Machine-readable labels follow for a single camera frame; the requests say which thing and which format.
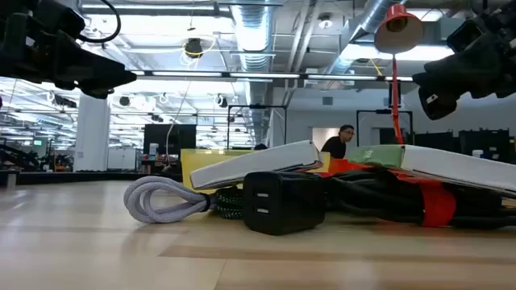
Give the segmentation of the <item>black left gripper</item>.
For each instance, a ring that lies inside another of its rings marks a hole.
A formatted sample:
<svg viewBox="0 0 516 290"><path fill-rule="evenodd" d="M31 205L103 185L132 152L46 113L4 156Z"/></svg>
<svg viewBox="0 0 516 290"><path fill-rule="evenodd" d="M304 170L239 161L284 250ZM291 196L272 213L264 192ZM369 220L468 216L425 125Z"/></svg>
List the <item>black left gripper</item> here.
<svg viewBox="0 0 516 290"><path fill-rule="evenodd" d="M136 80L124 64L80 47L84 19L57 0L0 0L0 77L51 81L107 99Z"/></svg>

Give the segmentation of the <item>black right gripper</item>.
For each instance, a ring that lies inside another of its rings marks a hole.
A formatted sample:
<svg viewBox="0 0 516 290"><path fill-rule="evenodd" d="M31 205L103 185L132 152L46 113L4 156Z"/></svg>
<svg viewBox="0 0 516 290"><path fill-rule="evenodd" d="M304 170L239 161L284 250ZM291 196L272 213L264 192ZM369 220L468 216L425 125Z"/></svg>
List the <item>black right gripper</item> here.
<svg viewBox="0 0 516 290"><path fill-rule="evenodd" d="M470 25L475 40L469 44L469 53L426 63L423 72L412 76L419 86L423 112L432 121L453 113L466 93L474 99L516 93L516 24L494 29Z"/></svg>

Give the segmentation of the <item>white product box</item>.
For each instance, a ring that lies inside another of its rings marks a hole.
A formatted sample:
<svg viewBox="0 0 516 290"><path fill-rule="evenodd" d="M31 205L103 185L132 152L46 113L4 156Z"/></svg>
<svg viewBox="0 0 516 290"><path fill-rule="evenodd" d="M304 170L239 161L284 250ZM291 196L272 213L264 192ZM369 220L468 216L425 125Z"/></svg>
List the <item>white product box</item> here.
<svg viewBox="0 0 516 290"><path fill-rule="evenodd" d="M238 184L251 172L296 172L322 166L322 154L310 140L305 140L207 165L192 171L189 179L193 189L216 189Z"/></svg>
<svg viewBox="0 0 516 290"><path fill-rule="evenodd" d="M516 200L516 165L413 145L374 145L352 148L355 164L398 170L452 184L489 189Z"/></svg>

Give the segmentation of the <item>red plastic bin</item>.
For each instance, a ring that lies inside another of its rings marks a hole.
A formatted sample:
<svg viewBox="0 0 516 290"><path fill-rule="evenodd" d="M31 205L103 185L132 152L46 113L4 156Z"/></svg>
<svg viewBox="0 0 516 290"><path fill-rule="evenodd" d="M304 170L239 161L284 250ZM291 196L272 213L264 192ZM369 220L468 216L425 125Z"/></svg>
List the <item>red plastic bin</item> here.
<svg viewBox="0 0 516 290"><path fill-rule="evenodd" d="M328 173L331 175L350 172L354 170L361 170L365 168L364 165L355 164L350 162L348 159L330 159L330 163L328 166Z"/></svg>

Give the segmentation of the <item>yellow plastic bin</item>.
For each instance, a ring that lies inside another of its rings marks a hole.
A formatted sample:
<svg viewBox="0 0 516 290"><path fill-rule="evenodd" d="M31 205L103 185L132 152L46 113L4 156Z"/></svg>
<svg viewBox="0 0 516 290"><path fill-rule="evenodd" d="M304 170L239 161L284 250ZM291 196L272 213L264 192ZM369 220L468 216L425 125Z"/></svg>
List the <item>yellow plastic bin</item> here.
<svg viewBox="0 0 516 290"><path fill-rule="evenodd" d="M252 150L223 150L223 149L182 149L181 150L181 174L182 184L188 189L194 189L189 175L192 171L216 164L237 156L251 153ZM319 168L309 170L312 173L328 173L331 163L330 153L320 153L322 165Z"/></svg>

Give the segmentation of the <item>white pillar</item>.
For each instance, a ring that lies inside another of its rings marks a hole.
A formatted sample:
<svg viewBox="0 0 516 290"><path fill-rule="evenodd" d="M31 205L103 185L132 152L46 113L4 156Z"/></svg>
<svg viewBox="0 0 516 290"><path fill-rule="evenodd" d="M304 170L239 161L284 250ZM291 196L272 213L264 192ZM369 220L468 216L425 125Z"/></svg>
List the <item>white pillar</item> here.
<svg viewBox="0 0 516 290"><path fill-rule="evenodd" d="M81 94L74 147L75 172L107 169L110 133L110 105L107 99Z"/></svg>

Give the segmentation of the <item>black storage cases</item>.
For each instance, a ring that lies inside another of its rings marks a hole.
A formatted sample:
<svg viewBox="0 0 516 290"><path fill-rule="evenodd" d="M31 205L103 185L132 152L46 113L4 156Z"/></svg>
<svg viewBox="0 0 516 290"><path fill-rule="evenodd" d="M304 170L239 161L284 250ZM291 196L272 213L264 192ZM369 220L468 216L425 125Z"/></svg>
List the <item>black storage cases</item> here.
<svg viewBox="0 0 516 290"><path fill-rule="evenodd" d="M508 130L461 130L457 136L452 131L424 133L414 136L414 145L472 155L482 150L482 157L510 163L514 153L513 138Z"/></svg>

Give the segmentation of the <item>red desk lamp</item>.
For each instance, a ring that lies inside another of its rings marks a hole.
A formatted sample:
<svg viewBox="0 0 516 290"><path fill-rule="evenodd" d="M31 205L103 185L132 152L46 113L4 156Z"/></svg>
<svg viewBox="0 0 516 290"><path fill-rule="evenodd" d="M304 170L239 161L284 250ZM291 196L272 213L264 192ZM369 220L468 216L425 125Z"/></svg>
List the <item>red desk lamp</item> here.
<svg viewBox="0 0 516 290"><path fill-rule="evenodd" d="M420 19L408 13L404 4L393 4L386 13L374 35L374 45L378 52L392 56L392 119L395 138L403 144L399 124L399 93L396 55L415 48L423 37L424 28Z"/></svg>

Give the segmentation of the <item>black cabinet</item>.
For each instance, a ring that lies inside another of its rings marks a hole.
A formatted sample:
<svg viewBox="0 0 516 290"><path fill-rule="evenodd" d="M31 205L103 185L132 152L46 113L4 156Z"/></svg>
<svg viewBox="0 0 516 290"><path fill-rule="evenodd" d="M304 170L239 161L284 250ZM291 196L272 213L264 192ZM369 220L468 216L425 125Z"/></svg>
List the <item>black cabinet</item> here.
<svg viewBox="0 0 516 290"><path fill-rule="evenodd" d="M173 161L172 155L181 156L181 149L194 149L197 140L195 124L146 124L144 127L144 154L151 155L150 144L156 143L157 153Z"/></svg>

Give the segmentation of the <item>person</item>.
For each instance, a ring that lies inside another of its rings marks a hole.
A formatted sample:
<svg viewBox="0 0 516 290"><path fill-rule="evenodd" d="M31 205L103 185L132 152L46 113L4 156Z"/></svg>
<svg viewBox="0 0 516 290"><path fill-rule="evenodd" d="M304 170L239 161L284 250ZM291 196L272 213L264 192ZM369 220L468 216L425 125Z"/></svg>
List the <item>person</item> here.
<svg viewBox="0 0 516 290"><path fill-rule="evenodd" d="M355 134L355 128L352 125L343 125L339 128L336 136L329 138L322 146L322 152L328 152L333 159L343 159L347 144L352 141Z"/></svg>

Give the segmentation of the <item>overhead light bar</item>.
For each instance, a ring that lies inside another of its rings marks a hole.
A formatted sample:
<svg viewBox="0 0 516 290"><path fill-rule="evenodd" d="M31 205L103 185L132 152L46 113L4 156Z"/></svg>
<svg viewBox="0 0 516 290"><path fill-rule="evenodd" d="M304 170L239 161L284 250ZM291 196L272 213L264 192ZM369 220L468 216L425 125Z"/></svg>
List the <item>overhead light bar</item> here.
<svg viewBox="0 0 516 290"><path fill-rule="evenodd" d="M367 76L356 74L331 75L311 73L278 72L215 72L215 71L151 71L133 70L138 77L196 77L234 79L298 79L314 81L392 81L392 76Z"/></svg>

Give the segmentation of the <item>black metal frame stand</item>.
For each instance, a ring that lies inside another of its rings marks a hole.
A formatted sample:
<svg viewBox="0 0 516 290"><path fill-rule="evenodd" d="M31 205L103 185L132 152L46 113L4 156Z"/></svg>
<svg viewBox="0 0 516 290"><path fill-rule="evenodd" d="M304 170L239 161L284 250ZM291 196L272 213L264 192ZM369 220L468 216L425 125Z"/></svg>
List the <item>black metal frame stand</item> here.
<svg viewBox="0 0 516 290"><path fill-rule="evenodd" d="M281 126L283 133L283 143L286 143L287 137L287 106L269 106L263 104L251 105L229 105L227 107L227 133L226 133L226 149L233 147L250 147L263 143L268 144L269 130L272 128L272 120L278 117L284 122ZM248 135L248 141L237 141L231 136L235 133L232 123L242 121L243 132Z"/></svg>
<svg viewBox="0 0 516 290"><path fill-rule="evenodd" d="M356 146L397 143L394 133L392 110L357 110L355 113ZM398 125L404 143L414 143L414 113L411 110L398 112Z"/></svg>

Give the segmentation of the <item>silver ventilation duct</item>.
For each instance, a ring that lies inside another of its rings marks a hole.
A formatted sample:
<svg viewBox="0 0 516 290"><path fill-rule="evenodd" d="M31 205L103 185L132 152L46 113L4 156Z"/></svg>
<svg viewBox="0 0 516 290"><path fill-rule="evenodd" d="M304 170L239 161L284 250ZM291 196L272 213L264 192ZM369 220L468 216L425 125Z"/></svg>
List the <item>silver ventilation duct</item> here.
<svg viewBox="0 0 516 290"><path fill-rule="evenodd" d="M268 72L272 57L267 56L272 47L273 12L271 6L232 6L235 20L235 37L240 51L242 70Z"/></svg>
<svg viewBox="0 0 516 290"><path fill-rule="evenodd" d="M388 9L394 4L405 4L407 0L368 0L363 13L348 20L339 36L339 51L327 66L324 74L342 75L352 66L356 57L347 49L351 42L367 34L374 34L385 19Z"/></svg>

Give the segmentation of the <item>black USB wall charger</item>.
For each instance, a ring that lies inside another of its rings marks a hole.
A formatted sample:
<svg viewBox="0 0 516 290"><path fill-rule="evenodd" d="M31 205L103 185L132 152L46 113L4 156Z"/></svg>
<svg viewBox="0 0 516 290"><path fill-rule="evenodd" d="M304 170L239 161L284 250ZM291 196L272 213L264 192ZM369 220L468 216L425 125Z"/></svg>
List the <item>black USB wall charger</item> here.
<svg viewBox="0 0 516 290"><path fill-rule="evenodd" d="M304 172L252 172L243 180L243 222L268 235L310 230L325 219L321 176Z"/></svg>

